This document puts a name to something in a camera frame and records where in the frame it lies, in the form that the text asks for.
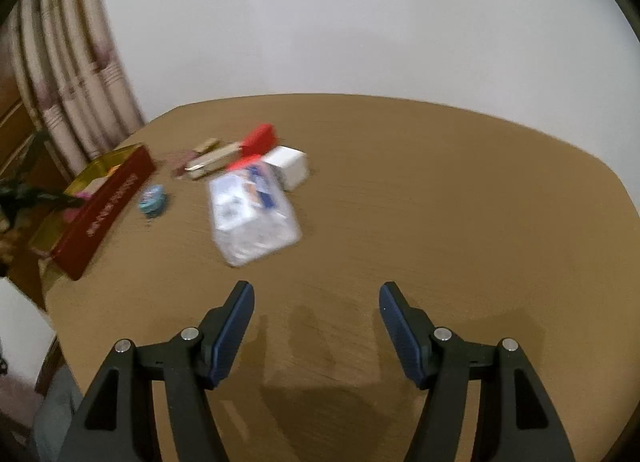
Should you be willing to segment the white cube box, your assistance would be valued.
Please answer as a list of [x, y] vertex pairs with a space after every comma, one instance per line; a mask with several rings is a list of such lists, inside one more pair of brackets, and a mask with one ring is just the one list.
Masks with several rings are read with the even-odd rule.
[[262, 160], [272, 169], [285, 191], [293, 191], [309, 177], [307, 155], [303, 151], [277, 146], [266, 153]]

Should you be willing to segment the clear plastic box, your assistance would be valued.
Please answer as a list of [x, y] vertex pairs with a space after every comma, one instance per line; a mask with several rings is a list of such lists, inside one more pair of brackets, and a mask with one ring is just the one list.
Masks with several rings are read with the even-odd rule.
[[302, 237], [292, 205], [261, 160], [208, 182], [213, 240], [232, 267], [293, 245]]

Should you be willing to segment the beige patterned curtain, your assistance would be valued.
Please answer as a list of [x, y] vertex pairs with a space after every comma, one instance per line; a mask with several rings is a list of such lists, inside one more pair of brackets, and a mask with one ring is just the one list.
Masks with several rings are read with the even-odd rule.
[[12, 0], [8, 35], [26, 110], [70, 174], [143, 126], [104, 0]]

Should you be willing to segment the small teal tin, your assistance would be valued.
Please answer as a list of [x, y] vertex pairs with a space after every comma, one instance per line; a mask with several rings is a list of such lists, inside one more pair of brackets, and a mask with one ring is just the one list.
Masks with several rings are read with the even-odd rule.
[[167, 194], [162, 185], [145, 188], [138, 201], [138, 209], [146, 218], [155, 218], [165, 211]]

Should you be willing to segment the pink lip gloss tube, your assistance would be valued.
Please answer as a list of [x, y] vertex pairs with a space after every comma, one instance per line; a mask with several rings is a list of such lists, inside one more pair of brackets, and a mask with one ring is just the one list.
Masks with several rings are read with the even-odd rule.
[[218, 144], [220, 144], [220, 140], [218, 138], [212, 137], [206, 139], [206, 141], [202, 141], [200, 144], [197, 144], [195, 147], [189, 150], [181, 150], [174, 152], [169, 158], [169, 166], [171, 176], [173, 178], [182, 177], [186, 174], [186, 166], [192, 160], [199, 158], [203, 154], [213, 151]]

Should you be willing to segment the red rectangular block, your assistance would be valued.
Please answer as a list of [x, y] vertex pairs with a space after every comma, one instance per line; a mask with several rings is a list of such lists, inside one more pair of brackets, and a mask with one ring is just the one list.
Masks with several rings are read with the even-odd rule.
[[278, 143], [278, 137], [271, 124], [260, 124], [241, 141], [241, 156], [263, 156]]

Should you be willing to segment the brown tablecloth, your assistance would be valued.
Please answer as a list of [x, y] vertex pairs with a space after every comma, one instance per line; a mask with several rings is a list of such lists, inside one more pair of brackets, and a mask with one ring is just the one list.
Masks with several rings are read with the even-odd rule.
[[[170, 162], [270, 123], [308, 156], [290, 194], [302, 240], [232, 268], [204, 182]], [[610, 450], [639, 401], [639, 216], [603, 162], [469, 111], [357, 96], [190, 104], [144, 126], [165, 213], [129, 205], [84, 276], [47, 311], [87, 387], [120, 338], [168, 340], [250, 282], [256, 306], [230, 376], [209, 394], [235, 461], [399, 461], [424, 396], [378, 312], [398, 284], [468, 341], [515, 338], [581, 461]]]

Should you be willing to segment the red gold tin box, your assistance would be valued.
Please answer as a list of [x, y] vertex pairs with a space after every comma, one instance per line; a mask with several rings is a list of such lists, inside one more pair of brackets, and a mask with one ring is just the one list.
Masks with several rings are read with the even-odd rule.
[[68, 278], [80, 279], [118, 215], [155, 170], [144, 144], [112, 150], [93, 160], [65, 190], [82, 205], [49, 214], [29, 248], [42, 260], [55, 263]]

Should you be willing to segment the silver ribbed case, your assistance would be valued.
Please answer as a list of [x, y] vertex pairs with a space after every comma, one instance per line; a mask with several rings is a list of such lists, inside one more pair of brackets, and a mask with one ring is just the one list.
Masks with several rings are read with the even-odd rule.
[[241, 157], [242, 147], [239, 142], [226, 144], [216, 148], [186, 164], [184, 170], [191, 179], [198, 179], [223, 170]]

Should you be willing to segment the red rounded box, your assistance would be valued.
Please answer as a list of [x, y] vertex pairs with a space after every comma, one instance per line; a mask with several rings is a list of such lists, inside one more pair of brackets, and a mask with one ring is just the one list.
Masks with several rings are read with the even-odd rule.
[[262, 156], [259, 154], [253, 154], [252, 156], [244, 156], [244, 158], [238, 159], [232, 163], [230, 163], [226, 167], [227, 172], [232, 172], [232, 170], [242, 170], [245, 167], [248, 167], [256, 162], [259, 162], [262, 159]]

